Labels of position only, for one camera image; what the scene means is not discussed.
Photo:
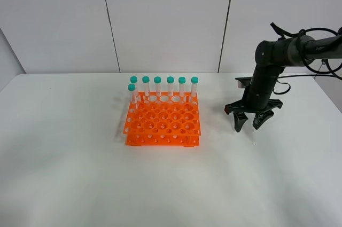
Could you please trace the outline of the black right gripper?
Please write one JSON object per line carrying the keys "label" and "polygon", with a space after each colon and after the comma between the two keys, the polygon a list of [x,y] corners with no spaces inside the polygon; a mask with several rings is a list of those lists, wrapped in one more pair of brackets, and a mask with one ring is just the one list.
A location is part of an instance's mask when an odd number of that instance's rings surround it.
{"label": "black right gripper", "polygon": [[274,116],[273,108],[282,108],[283,103],[279,99],[271,99],[271,93],[257,93],[246,88],[241,100],[226,104],[226,114],[233,113],[234,129],[240,132],[244,123],[248,120],[245,113],[256,114],[253,120],[253,127],[258,130],[268,119]]}

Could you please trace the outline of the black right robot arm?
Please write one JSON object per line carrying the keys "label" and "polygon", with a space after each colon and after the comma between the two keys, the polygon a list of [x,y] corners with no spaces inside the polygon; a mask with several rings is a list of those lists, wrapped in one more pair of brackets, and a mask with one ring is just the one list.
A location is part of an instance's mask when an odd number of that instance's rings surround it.
{"label": "black right robot arm", "polygon": [[313,76],[326,76],[341,79],[337,74],[341,67],[331,68],[330,59],[341,59],[341,31],[325,29],[333,36],[315,40],[309,32],[315,29],[302,29],[289,33],[275,24],[273,30],[280,37],[276,41],[262,41],[255,51],[256,66],[251,77],[238,77],[239,87],[244,89],[240,100],[226,104],[226,114],[234,116],[234,129],[240,132],[247,121],[247,113],[255,115],[252,126],[258,130],[273,117],[274,108],[282,108],[279,99],[272,99],[274,87],[287,67],[306,67]]}

